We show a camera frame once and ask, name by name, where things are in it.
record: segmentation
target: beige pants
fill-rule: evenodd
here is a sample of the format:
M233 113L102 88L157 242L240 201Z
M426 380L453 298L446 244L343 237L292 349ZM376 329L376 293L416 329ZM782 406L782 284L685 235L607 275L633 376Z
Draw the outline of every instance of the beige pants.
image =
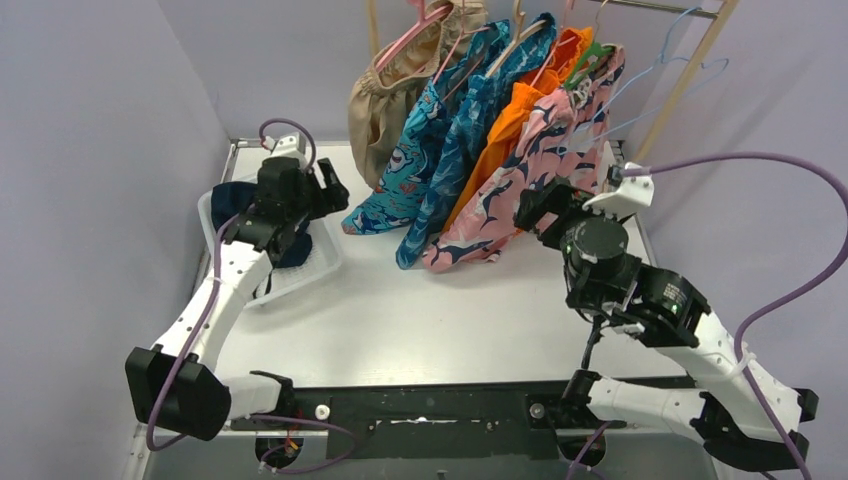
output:
M447 17L418 34L382 72L377 72L377 61L391 45L385 47L353 86L348 108L350 146L356 168L371 188L376 188L383 176L406 118L427 81L438 71L459 37L460 21L466 31L486 23L484 0L466 0L464 15L462 0L436 0L427 6L427 12L449 4L454 8ZM465 55L470 38L460 41L449 67Z

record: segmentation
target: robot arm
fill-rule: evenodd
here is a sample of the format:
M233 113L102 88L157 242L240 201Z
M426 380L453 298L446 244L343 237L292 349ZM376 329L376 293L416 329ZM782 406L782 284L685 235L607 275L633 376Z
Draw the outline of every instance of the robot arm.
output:
M614 190L597 196L562 178L542 191L524 192L516 226L530 230L545 214L558 215L537 233L545 246L563 253L566 304L674 360L698 389L632 385L580 369L563 395L563 410L670 431L746 471L796 468L742 369L751 369L805 456L809 445L798 426L815 417L818 397L783 385L747 352L740 364L733 337L694 286L675 272L643 264L627 253L628 236L620 219L650 206L653 182L647 176L624 180L619 172L610 172Z
M329 160L317 162L324 177L318 183L305 163L296 137L277 143L257 177L254 204L227 228L220 245L220 274L210 272L177 321L151 349L135 348L125 369L136 418L148 423L162 390L166 390L155 425L201 440L218 435L227 420L256 413L291 413L290 379L264 372L218 379L215 366L224 340L251 293L273 270L305 220L347 208L348 192ZM202 325L204 311L211 310ZM187 355L181 358L185 345ZM177 374L170 388L167 377Z

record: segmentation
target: white table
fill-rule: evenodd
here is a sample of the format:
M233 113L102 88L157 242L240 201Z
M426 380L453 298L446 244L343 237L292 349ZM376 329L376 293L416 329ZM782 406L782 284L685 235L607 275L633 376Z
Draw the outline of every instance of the white table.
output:
M255 172L260 148L237 152L231 178ZM347 145L321 145L350 190L351 209L369 194ZM330 277L265 307L246 310L218 361L220 378L264 370L295 386L343 387L564 380L578 368L590 326L564 303L560 252L522 235L500 261L432 274L403 271L394 252L404 229L348 236L328 217L344 264ZM647 259L635 222L630 252ZM684 375L641 344L608 336L592 369L605 375Z

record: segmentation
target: white plastic bin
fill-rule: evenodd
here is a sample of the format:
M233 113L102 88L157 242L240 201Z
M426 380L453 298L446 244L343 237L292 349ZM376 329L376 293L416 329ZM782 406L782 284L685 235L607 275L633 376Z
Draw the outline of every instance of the white plastic bin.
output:
M256 183L256 174L237 179L239 182ZM197 202L197 210L200 212L200 223L203 226L203 235L206 237L206 246L209 252L213 251L215 242L215 228L212 224L212 192L206 192ZM338 240L327 228L323 219L313 220L309 223L307 230L312 236L312 251L306 263L294 268L278 268L271 273L271 292L265 292L265 282L257 289L256 300L248 302L246 308L264 305L274 299L299 290L312 282L335 272L342 265L342 253Z

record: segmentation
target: gray wall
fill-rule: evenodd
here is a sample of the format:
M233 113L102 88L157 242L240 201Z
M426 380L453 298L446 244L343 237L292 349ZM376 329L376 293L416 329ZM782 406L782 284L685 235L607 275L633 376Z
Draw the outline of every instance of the gray wall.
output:
M763 2L740 2L713 50L732 56L732 68L680 106L648 163L766 150L805 157L848 182L848 5L768 3L764 12ZM684 40L687 48L698 33ZM645 219L659 263L689 277L732 330L821 271L845 237L836 195L801 170L741 162L674 172L656 182L655 206ZM846 289L843 269L746 336L774 375L821 396L819 418L802 428L812 442L815 478L845 478L848 471Z
M370 61L364 0L159 0L177 38L206 85L227 133L256 137L273 116L297 119L324 140L347 138L347 101ZM488 0L490 18L512 18L512 0ZM525 0L532 19L562 12L562 0ZM676 0L697 6L699 0ZM414 22L404 0L379 0L381 44ZM581 1L569 25L594 25L598 4ZM662 47L675 15L609 5L601 15L601 40L627 50L625 79L647 68ZM685 31L680 25L676 38ZM636 116L660 70L616 101L614 122ZM615 138L624 138L626 130Z
M224 131L155 0L2 0L0 144L0 476L119 478Z

